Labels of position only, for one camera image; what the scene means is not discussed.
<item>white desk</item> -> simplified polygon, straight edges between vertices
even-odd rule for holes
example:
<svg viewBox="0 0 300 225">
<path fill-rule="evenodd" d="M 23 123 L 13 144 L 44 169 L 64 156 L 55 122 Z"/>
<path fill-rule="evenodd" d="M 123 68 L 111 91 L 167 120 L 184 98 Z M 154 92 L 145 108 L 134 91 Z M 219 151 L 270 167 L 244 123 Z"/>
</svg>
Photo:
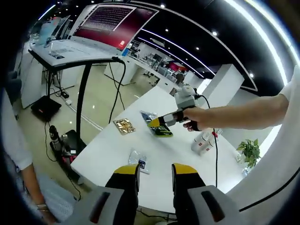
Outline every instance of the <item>white desk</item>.
<svg viewBox="0 0 300 225">
<path fill-rule="evenodd" d="M 23 108 L 40 99 L 46 92 L 45 79 L 42 77 L 43 66 L 28 52 L 28 49 L 35 52 L 51 67 L 62 66 L 71 62 L 111 59 L 114 56 L 98 48 L 92 48 L 72 40 L 52 41 L 47 48 L 44 48 L 43 45 L 30 45 L 23 53 L 21 62 L 20 77 L 23 85 L 21 101 Z M 53 54 L 60 55 L 62 58 L 57 59 L 53 57 Z M 62 88 L 66 89 L 76 85 L 81 67 L 67 68 L 59 72 Z M 54 85 L 51 86 L 51 94 L 58 90 Z"/>
<path fill-rule="evenodd" d="M 140 67 L 142 69 L 149 71 L 155 77 L 159 78 L 160 80 L 157 83 L 157 86 L 162 88 L 166 92 L 170 93 L 173 90 L 173 88 L 175 88 L 175 89 L 180 88 L 177 84 L 170 81 L 168 78 L 166 78 L 165 76 L 161 75 L 160 73 L 158 73 L 157 71 L 152 69 L 147 63 L 145 63 L 139 59 L 126 56 L 126 57 L 123 57 L 123 60 L 126 63 L 126 73 L 122 80 L 122 83 L 121 83 L 122 85 L 131 84 L 131 82 L 132 82 L 131 80 L 132 80 L 133 76 L 135 75 L 138 67 Z M 119 63 L 111 63 L 111 67 L 112 67 L 112 72 L 113 72 L 115 80 L 117 82 L 120 82 L 121 77 L 123 75 L 123 68 L 124 68 L 123 65 L 120 65 Z M 113 79 L 109 65 L 106 66 L 104 74 Z"/>
<path fill-rule="evenodd" d="M 188 132 L 182 124 L 176 124 L 170 127 L 173 137 L 157 138 L 151 134 L 140 115 L 140 110 L 163 115 L 176 109 L 174 97 L 154 87 L 116 118 L 128 118 L 136 128 L 134 133 L 122 136 L 115 125 L 110 123 L 80 153 L 71 164 L 72 168 L 92 183 L 105 186 L 114 170 L 128 164 L 132 148 L 145 151 L 150 175 L 140 175 L 139 205 L 174 213 L 172 163 L 192 166 L 206 185 L 215 185 L 216 162 L 214 149 L 201 157 L 191 150 L 191 143 L 198 132 Z M 218 148 L 218 188 L 226 193 L 243 177 L 234 159 L 234 147 L 220 137 Z"/>
</svg>

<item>potted plant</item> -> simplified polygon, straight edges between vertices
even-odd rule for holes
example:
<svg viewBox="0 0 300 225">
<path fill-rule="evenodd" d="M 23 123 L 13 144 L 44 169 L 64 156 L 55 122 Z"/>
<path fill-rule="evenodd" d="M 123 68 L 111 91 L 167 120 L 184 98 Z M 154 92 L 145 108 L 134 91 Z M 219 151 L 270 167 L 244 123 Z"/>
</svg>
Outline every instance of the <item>potted plant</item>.
<svg viewBox="0 0 300 225">
<path fill-rule="evenodd" d="M 247 142 L 241 142 L 237 151 L 244 155 L 244 162 L 248 163 L 247 167 L 250 169 L 254 167 L 257 163 L 257 160 L 260 158 L 258 139 L 251 141 L 246 139 Z"/>
</svg>

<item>tiled floor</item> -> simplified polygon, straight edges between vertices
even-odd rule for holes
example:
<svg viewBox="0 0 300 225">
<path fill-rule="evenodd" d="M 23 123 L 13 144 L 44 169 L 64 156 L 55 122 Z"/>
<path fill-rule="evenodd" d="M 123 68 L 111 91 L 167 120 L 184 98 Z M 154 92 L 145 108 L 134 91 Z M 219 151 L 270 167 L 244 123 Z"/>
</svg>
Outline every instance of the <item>tiled floor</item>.
<svg viewBox="0 0 300 225">
<path fill-rule="evenodd" d="M 105 66 L 93 66 L 90 72 L 86 91 L 84 95 L 84 101 L 82 106 L 82 113 L 92 119 L 101 127 L 105 127 L 108 124 L 109 114 L 111 112 L 113 102 L 116 96 L 116 88 L 113 84 L 113 80 L 104 75 Z M 135 83 L 127 86 L 121 86 L 120 92 L 124 102 L 125 108 L 136 101 L 140 96 L 149 91 L 152 86 L 149 82 L 154 82 L 154 78 L 147 78 L 143 75 L 136 75 L 134 78 Z M 67 89 L 71 99 L 72 105 L 76 107 L 77 97 L 79 91 L 79 85 L 81 82 L 81 76 L 78 78 L 77 85 L 75 87 Z M 74 129 L 76 130 L 76 113 L 65 105 L 64 101 L 60 97 L 51 95 L 51 98 L 62 104 L 59 112 L 52 118 L 50 124 L 54 125 L 58 132 L 61 134 Z M 117 116 L 123 111 L 120 98 L 118 98 L 116 107 L 112 118 Z M 46 146 L 45 146 L 45 124 L 37 119 L 32 113 L 30 107 L 21 110 L 19 113 L 19 124 L 24 132 L 25 138 L 28 142 L 28 147 L 33 153 L 33 160 L 35 166 L 43 173 L 48 174 L 52 179 L 57 181 L 63 188 L 69 190 L 75 196 L 78 196 L 77 191 L 74 189 L 65 173 L 56 162 L 52 162 L 47 158 Z M 81 122 L 81 138 L 88 144 L 98 133 L 94 126 L 82 119 Z M 49 142 L 50 137 L 48 133 L 48 125 L 46 125 L 47 133 L 47 148 L 48 155 L 54 158 Z M 89 189 L 83 185 L 77 188 L 84 197 Z M 159 218 L 148 218 L 137 213 L 135 225 L 151 225 L 156 222 L 162 221 Z"/>
</svg>

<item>ceiling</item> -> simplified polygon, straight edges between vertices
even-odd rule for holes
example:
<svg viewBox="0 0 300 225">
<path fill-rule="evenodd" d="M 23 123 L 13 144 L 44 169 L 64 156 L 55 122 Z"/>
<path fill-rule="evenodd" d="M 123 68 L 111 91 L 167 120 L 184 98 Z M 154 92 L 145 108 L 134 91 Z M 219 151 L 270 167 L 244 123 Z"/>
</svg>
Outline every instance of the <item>ceiling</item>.
<svg viewBox="0 0 300 225">
<path fill-rule="evenodd" d="M 235 1 L 251 14 L 268 35 L 281 59 L 284 73 L 289 81 L 293 75 L 293 62 L 277 33 L 254 8 L 244 1 Z M 94 0 L 94 4 L 99 2 L 103 1 Z M 273 96 L 282 89 L 282 77 L 270 49 L 251 23 L 225 0 L 190 0 L 188 4 L 183 4 L 182 1 L 175 3 L 173 0 L 142 0 L 141 2 L 157 5 L 156 9 L 160 10 L 144 26 L 143 30 L 150 31 L 172 41 L 195 56 L 215 73 L 223 64 L 234 64 L 245 78 L 243 86 L 255 89 L 251 78 L 248 76 L 252 73 L 254 75 L 253 81 L 258 91 L 246 90 L 254 94 Z M 160 7 L 162 3 L 166 5 L 167 9 L 192 19 L 208 31 L 217 32 L 217 38 L 220 41 L 192 22 L 164 10 Z M 58 4 L 58 7 L 49 12 L 47 16 L 50 17 L 54 14 L 59 16 L 71 15 L 71 18 L 75 20 L 88 4 L 92 4 L 90 0 L 63 1 Z M 151 38 L 154 38 L 161 41 L 165 44 L 165 50 L 186 61 L 191 67 L 199 71 L 204 78 L 212 79 L 214 77 L 198 60 L 180 48 L 143 30 L 137 34 L 136 40 L 141 41 L 139 38 L 142 38 L 152 42 Z"/>
</svg>

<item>human arm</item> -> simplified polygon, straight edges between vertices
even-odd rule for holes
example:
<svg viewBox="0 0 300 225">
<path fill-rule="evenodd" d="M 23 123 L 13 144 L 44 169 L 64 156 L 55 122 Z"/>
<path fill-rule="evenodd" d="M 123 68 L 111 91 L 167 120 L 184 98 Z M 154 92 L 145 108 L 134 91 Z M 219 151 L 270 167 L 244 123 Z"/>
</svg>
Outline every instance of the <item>human arm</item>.
<svg viewBox="0 0 300 225">
<path fill-rule="evenodd" d="M 38 206 L 40 212 L 42 213 L 45 221 L 48 224 L 56 222 L 55 216 L 49 211 L 46 206 L 44 196 L 40 190 L 36 173 L 34 171 L 33 164 L 30 164 L 25 169 L 21 170 L 21 175 L 24 181 L 24 185 L 31 196 L 33 202 Z"/>
<path fill-rule="evenodd" d="M 261 129 L 279 124 L 288 108 L 288 99 L 279 94 L 274 97 L 259 97 L 245 105 L 224 106 L 211 109 L 191 108 L 184 116 L 197 121 L 198 128 Z M 192 131 L 188 122 L 184 127 Z"/>
</svg>

